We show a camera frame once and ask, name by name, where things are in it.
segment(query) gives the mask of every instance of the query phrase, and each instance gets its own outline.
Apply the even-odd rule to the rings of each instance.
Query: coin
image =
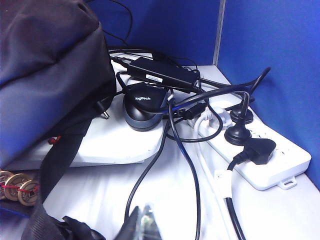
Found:
[[[21,187],[18,191],[18,199],[22,205],[34,206],[36,204],[36,201],[38,198],[38,192],[32,191],[32,190],[34,190],[35,187],[38,185],[39,185],[39,183],[35,180],[26,181],[24,184],[21,185]]]
[[[13,175],[10,171],[0,171],[0,185],[4,185],[8,178]],[[0,200],[6,199],[5,188],[0,186]]]
[[[5,181],[5,185],[7,186],[16,186],[16,187],[21,187],[22,184],[24,184],[26,181],[30,180],[30,178],[23,174],[23,173],[18,173],[15,174],[11,177],[9,177]],[[18,201],[18,189],[17,188],[5,188],[4,189],[4,195],[7,199],[12,200],[12,201]]]

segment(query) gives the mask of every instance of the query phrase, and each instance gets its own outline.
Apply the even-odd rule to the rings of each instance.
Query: white power strip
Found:
[[[239,99],[230,94],[213,98],[212,100],[214,100],[211,102],[213,107],[221,108],[239,103]],[[295,176],[306,171],[311,160],[311,155],[266,126],[255,114],[253,122],[245,126],[250,130],[253,138],[271,139],[275,141],[276,148],[268,164],[256,165],[248,161],[237,165],[235,170],[257,190],[265,190],[275,185],[288,190],[297,185]],[[212,135],[214,132],[216,132],[216,129],[209,126],[208,120],[201,123],[199,134],[202,137]],[[243,151],[244,147],[227,142],[224,134],[225,130],[221,131],[217,137],[208,141],[208,143],[230,163],[235,155]]]

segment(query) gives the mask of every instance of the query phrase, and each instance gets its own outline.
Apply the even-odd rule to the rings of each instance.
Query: bag strap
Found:
[[[70,217],[59,222],[49,216],[43,202],[74,160],[91,120],[73,125],[45,156],[39,171],[39,192],[21,240],[105,240],[85,224]]]

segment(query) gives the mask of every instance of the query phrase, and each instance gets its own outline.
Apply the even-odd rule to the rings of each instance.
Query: blue partition wall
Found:
[[[226,1],[218,68],[240,83],[267,66],[252,107],[312,155],[306,173],[320,189],[320,1]]]
[[[219,0],[118,0],[133,14],[127,42],[187,57],[199,65],[213,62]],[[110,0],[89,3],[108,32],[124,38],[130,23],[128,12]],[[106,35],[110,45],[121,41]]]

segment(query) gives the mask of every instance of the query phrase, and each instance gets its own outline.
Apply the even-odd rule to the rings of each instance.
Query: logitech logo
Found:
[[[151,100],[151,97],[145,97],[145,96],[139,96],[139,97],[135,97],[135,100],[139,100],[139,101],[141,101],[141,100]]]

